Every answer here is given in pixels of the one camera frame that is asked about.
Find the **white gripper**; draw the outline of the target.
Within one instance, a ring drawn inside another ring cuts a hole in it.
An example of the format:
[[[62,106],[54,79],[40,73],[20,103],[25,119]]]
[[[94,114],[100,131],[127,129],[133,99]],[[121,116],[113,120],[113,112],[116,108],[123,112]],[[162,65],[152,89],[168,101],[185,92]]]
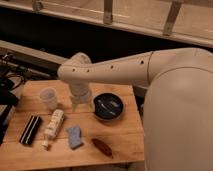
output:
[[[74,83],[69,85],[72,100],[72,112],[75,112],[78,106],[77,102],[87,102],[87,105],[93,109],[91,100],[91,89],[88,83]]]

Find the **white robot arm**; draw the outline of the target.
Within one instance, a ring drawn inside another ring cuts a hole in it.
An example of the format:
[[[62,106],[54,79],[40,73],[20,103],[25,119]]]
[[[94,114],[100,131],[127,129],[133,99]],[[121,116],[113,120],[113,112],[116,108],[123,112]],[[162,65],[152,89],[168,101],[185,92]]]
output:
[[[77,53],[58,68],[74,103],[90,82],[147,89],[143,110],[146,171],[213,171],[213,53],[151,51],[100,63]]]

